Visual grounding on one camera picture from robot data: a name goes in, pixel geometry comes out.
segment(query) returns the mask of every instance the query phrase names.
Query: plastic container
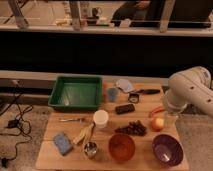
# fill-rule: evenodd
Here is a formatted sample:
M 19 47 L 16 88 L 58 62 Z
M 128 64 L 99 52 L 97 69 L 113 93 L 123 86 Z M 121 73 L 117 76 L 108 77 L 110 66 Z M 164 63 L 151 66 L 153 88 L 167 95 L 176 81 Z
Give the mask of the plastic container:
M 107 126 L 109 114 L 105 110 L 98 110 L 93 115 L 93 121 L 97 128 L 102 129 Z
M 59 76 L 53 87 L 48 105 L 58 111 L 95 111 L 101 104 L 100 77 Z

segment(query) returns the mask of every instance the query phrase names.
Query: grapes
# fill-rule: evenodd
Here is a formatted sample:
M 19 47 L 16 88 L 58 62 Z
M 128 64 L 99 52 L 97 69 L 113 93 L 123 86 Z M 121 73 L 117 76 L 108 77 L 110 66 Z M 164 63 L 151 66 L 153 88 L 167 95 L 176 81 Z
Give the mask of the grapes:
M 125 127 L 119 127 L 115 130 L 116 133 L 124 133 L 128 135 L 144 136 L 146 134 L 146 127 L 137 120 L 136 122 L 129 122 Z

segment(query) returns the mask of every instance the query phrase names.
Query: orange bowl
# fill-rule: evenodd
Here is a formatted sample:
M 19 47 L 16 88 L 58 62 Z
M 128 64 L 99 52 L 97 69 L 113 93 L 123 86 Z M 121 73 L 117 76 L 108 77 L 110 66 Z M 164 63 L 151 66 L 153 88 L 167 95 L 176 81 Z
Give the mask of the orange bowl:
M 135 143 L 127 134 L 114 134 L 109 140 L 108 148 L 111 157 L 119 163 L 130 160 L 135 154 Z

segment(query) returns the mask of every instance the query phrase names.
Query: black cable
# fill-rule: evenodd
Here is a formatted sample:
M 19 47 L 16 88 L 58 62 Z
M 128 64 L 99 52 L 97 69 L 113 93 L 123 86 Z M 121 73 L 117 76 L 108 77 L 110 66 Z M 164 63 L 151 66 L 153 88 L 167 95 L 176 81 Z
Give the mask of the black cable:
M 13 104 L 16 103 L 18 110 L 19 110 L 19 114 L 15 116 L 14 120 L 18 120 L 18 125 L 15 128 L 17 128 L 19 130 L 19 133 L 18 134 L 0 133 L 0 136 L 20 136 L 20 135 L 22 135 L 23 137 L 28 138 L 28 140 L 17 142 L 15 144 L 15 155 L 11 158 L 7 158 L 6 159 L 7 161 L 12 161 L 12 160 L 15 160 L 17 158 L 18 146 L 20 144 L 29 143 L 33 139 L 32 136 L 29 135 L 31 133 L 31 124 L 30 124 L 29 121 L 24 120 L 24 118 L 23 118 L 26 113 L 30 112 L 33 109 L 33 106 L 30 105 L 30 106 L 25 107 L 23 111 L 21 110 L 19 103 L 18 103 L 18 99 L 22 95 L 22 93 L 20 93 L 18 96 L 15 95 L 15 90 L 16 90 L 17 87 L 15 87 L 15 89 L 14 89 L 13 101 L 10 103 L 10 105 L 3 112 L 0 113 L 0 116 L 2 114 L 4 114 Z M 28 130 L 27 131 L 24 129 L 24 123 L 28 124 Z
M 0 112 L 4 108 L 5 102 L 3 99 L 0 98 Z
M 0 112 L 0 116 L 2 116 L 14 103 L 16 103 L 16 101 L 19 99 L 19 97 L 21 97 L 22 93 L 20 93 L 18 96 L 16 96 L 12 102 L 10 102 L 10 104 L 2 111 Z

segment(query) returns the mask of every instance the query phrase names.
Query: utensil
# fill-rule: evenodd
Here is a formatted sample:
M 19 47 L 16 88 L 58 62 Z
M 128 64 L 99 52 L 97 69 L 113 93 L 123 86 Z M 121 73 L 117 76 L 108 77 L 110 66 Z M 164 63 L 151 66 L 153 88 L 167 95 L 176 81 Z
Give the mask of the utensil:
M 168 166 L 176 166 L 183 160 L 180 143 L 170 135 L 160 134 L 152 142 L 155 157 Z
M 132 93 L 139 93 L 139 94 L 158 94 L 160 93 L 159 89 L 140 89 L 133 91 Z
M 85 118 L 70 118 L 70 119 L 60 119 L 60 122 L 68 122 L 68 121 L 79 121 L 79 122 L 84 122 L 86 119 Z
M 98 147 L 94 142 L 88 142 L 84 146 L 84 153 L 88 158 L 93 158 L 98 152 Z

